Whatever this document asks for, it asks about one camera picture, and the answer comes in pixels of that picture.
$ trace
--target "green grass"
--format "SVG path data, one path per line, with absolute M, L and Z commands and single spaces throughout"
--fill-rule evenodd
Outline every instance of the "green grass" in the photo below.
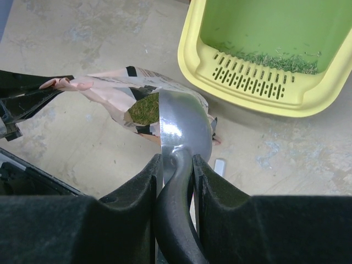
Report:
M 159 122 L 159 93 L 152 93 L 137 101 L 128 112 L 134 123 L 150 125 Z
M 255 63 L 258 65 L 263 65 L 264 67 L 275 68 L 278 70 L 284 70 L 285 72 L 292 73 L 304 73 L 304 74 L 317 74 L 318 60 L 314 59 L 314 57 L 320 57 L 321 52 L 317 52 L 315 54 L 305 54 L 305 56 L 311 56 L 313 62 L 308 62 L 303 59 L 303 54 L 300 55 L 291 55 L 287 52 L 281 53 L 280 48 L 276 49 L 276 53 L 278 56 L 272 57 L 269 54 L 252 52 L 245 53 L 243 51 L 232 52 L 230 48 L 226 46 L 218 46 L 214 47 L 217 50 L 224 52 L 226 54 L 230 54 L 231 56 L 237 57 L 239 59 L 243 59 L 246 62 Z

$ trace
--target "black handle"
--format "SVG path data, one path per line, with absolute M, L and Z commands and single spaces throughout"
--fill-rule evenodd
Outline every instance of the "black handle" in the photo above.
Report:
M 156 201 L 153 213 L 155 237 L 169 264 L 208 263 L 189 213 L 189 194 L 193 191 L 190 184 L 192 156 L 180 149 L 174 152 L 174 162 L 176 171 Z

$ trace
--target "silver scoop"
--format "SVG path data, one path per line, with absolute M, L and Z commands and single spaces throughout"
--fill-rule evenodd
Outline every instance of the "silver scoop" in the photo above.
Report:
M 165 258 L 172 263 L 207 263 L 189 205 L 193 190 L 192 158 L 200 154 L 209 161 L 211 127 L 200 102 L 187 93 L 160 91 L 159 114 L 165 187 L 155 206 L 155 235 L 163 245 Z

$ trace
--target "gray floor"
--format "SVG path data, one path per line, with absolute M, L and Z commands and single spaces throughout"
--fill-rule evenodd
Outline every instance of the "gray floor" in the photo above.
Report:
M 128 65 L 192 87 L 177 63 L 188 5 L 175 0 L 14 0 L 0 68 L 37 75 L 102 72 Z M 313 117 L 255 113 L 205 95 L 219 119 L 215 158 L 248 194 L 352 193 L 352 78 Z M 75 92 L 21 123 L 24 136 L 0 146 L 83 192 L 100 197 L 140 171 L 160 148 L 121 128 Z

